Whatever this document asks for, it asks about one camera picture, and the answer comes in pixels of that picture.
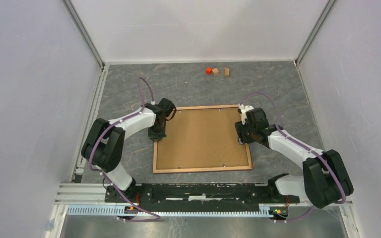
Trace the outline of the tan wooden block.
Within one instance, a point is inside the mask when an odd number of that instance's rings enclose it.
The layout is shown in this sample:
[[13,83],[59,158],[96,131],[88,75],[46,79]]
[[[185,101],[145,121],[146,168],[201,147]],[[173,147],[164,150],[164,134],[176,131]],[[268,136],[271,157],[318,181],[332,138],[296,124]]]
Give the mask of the tan wooden block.
[[224,70],[224,77],[228,78],[230,76],[230,68],[226,67]]

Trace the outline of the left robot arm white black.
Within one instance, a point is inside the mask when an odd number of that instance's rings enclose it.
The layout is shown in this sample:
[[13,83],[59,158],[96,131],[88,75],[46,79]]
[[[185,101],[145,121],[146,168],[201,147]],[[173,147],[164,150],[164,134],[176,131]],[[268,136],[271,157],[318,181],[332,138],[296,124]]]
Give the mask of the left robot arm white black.
[[136,196],[136,181],[121,164],[124,142],[133,134],[148,130],[148,138],[159,142],[166,137],[166,122],[176,114],[174,103],[162,98],[157,104],[146,103],[122,118],[96,119],[83,143],[80,154],[90,170],[102,173],[118,188],[117,196],[124,202]]

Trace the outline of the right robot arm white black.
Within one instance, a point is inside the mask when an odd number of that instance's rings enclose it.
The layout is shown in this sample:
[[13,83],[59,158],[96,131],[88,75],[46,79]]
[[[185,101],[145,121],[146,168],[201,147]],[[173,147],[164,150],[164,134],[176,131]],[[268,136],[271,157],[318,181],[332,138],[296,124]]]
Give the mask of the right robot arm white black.
[[238,105],[241,120],[235,123],[238,142],[258,143],[276,151],[302,169],[302,176],[281,174],[268,180],[267,197],[280,202],[287,195],[303,197],[316,208],[342,204],[354,187],[341,155],[323,151],[292,137],[283,127],[270,124],[262,108]]

